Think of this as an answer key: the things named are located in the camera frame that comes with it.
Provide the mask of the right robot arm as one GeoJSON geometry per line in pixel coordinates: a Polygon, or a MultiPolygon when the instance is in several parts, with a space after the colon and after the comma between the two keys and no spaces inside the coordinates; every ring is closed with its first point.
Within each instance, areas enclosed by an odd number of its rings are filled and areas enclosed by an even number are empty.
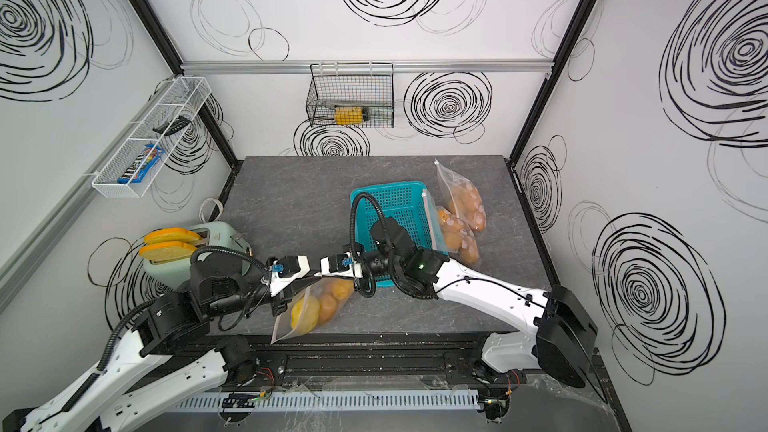
{"type": "Polygon", "coordinates": [[[377,221],[371,233],[375,249],[364,252],[353,243],[344,261],[365,284],[384,275],[414,299],[459,303],[513,328],[488,335],[480,346],[485,368],[498,374],[536,369],[574,388],[591,383],[598,329],[569,289],[528,288],[472,270],[446,253],[416,245],[393,218],[377,221]]]}

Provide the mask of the potato bagged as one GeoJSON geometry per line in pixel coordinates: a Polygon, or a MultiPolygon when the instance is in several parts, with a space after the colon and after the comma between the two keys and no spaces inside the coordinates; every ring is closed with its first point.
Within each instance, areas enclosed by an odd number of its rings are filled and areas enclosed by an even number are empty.
{"type": "Polygon", "coordinates": [[[466,266],[476,265],[480,260],[479,249],[471,228],[458,216],[447,209],[437,209],[439,225],[449,252],[456,254],[466,266]]]}
{"type": "Polygon", "coordinates": [[[451,188],[452,212],[466,222],[474,231],[483,231],[487,215],[477,188],[467,182],[451,188]]]}

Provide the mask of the teal plastic basket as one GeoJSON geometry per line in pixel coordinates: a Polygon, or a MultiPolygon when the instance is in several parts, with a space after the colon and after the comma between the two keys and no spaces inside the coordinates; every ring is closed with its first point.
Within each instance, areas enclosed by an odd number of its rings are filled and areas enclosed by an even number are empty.
{"type": "MultiPolygon", "coordinates": [[[[350,195],[348,247],[355,260],[359,253],[374,249],[370,229],[377,220],[385,217],[394,218],[418,246],[432,249],[425,241],[426,211],[425,206],[417,202],[418,192],[415,182],[400,182],[360,188],[350,195]]],[[[366,298],[375,294],[379,283],[387,281],[394,286],[390,279],[373,281],[362,277],[354,280],[356,290],[366,298]]]]}

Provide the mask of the clear zipper bag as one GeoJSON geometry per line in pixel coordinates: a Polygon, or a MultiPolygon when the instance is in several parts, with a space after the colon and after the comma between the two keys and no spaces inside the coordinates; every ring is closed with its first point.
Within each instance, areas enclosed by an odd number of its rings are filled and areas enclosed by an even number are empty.
{"type": "Polygon", "coordinates": [[[435,201],[427,189],[422,191],[432,248],[449,254],[467,267],[480,264],[477,240],[471,228],[458,216],[435,201]]]}
{"type": "Polygon", "coordinates": [[[354,282],[345,278],[323,278],[309,286],[275,319],[271,343],[310,334],[333,322],[354,293],[354,282]]]}
{"type": "Polygon", "coordinates": [[[477,187],[439,161],[435,160],[434,164],[443,206],[473,231],[483,231],[487,226],[487,214],[477,187]]]}

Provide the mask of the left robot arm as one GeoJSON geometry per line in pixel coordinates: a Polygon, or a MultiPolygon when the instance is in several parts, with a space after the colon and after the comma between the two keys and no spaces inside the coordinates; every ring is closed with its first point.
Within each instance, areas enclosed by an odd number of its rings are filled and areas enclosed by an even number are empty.
{"type": "Polygon", "coordinates": [[[308,272],[303,256],[266,263],[234,249],[205,246],[190,257],[190,277],[176,290],[127,313],[112,331],[99,360],[70,386],[34,409],[17,409],[4,431],[129,431],[200,392],[242,384],[261,368],[248,340],[219,339],[187,366],[137,388],[189,343],[206,336],[226,315],[246,317],[268,305],[287,307],[295,274],[308,272]]]}

